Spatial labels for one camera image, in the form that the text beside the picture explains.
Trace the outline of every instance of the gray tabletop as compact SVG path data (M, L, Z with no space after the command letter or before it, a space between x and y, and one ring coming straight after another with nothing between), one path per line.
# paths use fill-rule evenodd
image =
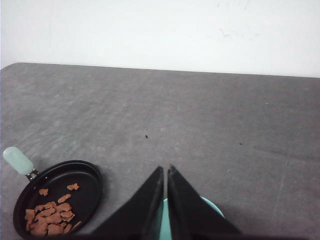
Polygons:
M174 164L247 234L320 238L320 79L17 63L1 71L1 149L40 171L97 165L90 233ZM1 162L2 239L28 183Z

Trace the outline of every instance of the mint green handle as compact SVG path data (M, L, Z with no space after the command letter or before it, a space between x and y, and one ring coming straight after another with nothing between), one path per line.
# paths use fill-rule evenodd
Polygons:
M14 146L3 151L3 158L20 174L28 175L34 170L34 164Z

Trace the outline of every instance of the pan handle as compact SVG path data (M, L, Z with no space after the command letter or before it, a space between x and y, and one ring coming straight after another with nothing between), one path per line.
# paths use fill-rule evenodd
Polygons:
M30 182L39 174L34 168L34 164L14 146L10 146L3 151L3 158L19 174L25 175Z

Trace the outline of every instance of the black frying pan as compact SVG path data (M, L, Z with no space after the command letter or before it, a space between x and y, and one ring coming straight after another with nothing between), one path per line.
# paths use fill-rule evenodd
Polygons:
M3 157L19 173L25 174L30 180L16 201L13 211L15 230L24 239L31 237L30 232L26 231L26 209L34 209L37 205L52 201L58 204L60 197L71 194L71 198L66 202L71 205L75 217L70 223L74 226L81 221L81 224L69 232L74 233L86 224L98 207L102 195L102 177L99 169L92 163L83 160L69 160L53 165L40 173L33 168L32 162L15 147L7 148L3 152ZM78 183L80 188L73 191L68 190L67 185L74 183ZM48 195L40 195L39 189L49 189Z

